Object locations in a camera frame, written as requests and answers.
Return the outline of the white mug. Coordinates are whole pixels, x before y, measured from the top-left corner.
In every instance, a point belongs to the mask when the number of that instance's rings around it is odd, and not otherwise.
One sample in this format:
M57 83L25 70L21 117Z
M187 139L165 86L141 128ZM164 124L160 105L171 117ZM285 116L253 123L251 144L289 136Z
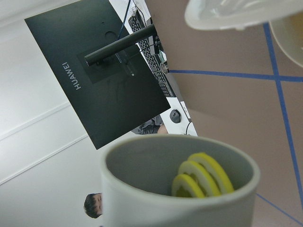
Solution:
M205 152L226 171L234 192L178 198L171 186L179 165ZM250 227L260 181L257 163L243 151L209 138L145 135L101 155L103 225L106 227Z

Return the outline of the yellow lemon slices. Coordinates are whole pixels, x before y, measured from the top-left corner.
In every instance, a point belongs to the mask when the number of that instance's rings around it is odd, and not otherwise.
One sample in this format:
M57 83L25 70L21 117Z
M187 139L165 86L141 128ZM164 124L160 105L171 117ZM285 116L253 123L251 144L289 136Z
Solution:
M210 155L195 153L181 163L175 176L171 195L184 198L205 198L234 192L223 167Z

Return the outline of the black computer mouse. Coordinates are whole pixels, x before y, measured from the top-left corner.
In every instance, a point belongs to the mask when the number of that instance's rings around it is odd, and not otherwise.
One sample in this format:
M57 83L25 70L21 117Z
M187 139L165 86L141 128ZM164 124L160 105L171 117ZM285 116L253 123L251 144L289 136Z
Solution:
M181 122L181 113L177 109L173 109L169 117L173 123L180 123Z

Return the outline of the black Huawei monitor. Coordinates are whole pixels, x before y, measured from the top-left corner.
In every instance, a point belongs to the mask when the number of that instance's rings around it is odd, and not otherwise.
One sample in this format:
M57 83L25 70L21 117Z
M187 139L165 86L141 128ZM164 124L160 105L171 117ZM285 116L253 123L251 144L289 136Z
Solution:
M80 0L25 22L95 148L170 108L137 45L86 63L86 55L128 35L108 0Z

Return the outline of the black keyboard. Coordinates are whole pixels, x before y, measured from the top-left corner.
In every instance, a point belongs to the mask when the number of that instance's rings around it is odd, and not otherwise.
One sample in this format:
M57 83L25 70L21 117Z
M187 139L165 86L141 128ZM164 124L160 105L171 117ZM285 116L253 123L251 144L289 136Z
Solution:
M139 14L134 14L128 19L129 26L133 32L137 32L145 28L145 24L142 21ZM164 72L161 69L161 64L163 63L160 54L152 53L155 49L153 37L145 38L138 42L142 54L144 55L148 66L150 67L156 81L158 82L160 88L162 89L166 97L176 97L168 79L166 78Z

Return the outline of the monitor stand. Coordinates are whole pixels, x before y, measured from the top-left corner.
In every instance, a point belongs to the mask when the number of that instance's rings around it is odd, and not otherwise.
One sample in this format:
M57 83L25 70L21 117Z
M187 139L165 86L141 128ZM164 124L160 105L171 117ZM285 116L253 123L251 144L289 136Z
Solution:
M114 55L138 42L148 38L152 35L156 35L157 31L154 24L151 24L139 31L136 31L130 35L127 35L109 45L106 45L90 54L84 56L87 65L90 67L97 62L104 60L105 58Z

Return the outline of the seated person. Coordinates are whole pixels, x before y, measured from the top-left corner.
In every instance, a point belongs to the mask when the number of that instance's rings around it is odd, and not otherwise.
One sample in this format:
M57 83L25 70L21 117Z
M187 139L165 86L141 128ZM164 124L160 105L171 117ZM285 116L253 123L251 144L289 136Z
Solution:
M160 115L146 121L138 127L131 130L137 135L147 134L168 134L167 128ZM91 218L98 218L103 214L102 193L91 193L86 196L84 201L84 211Z

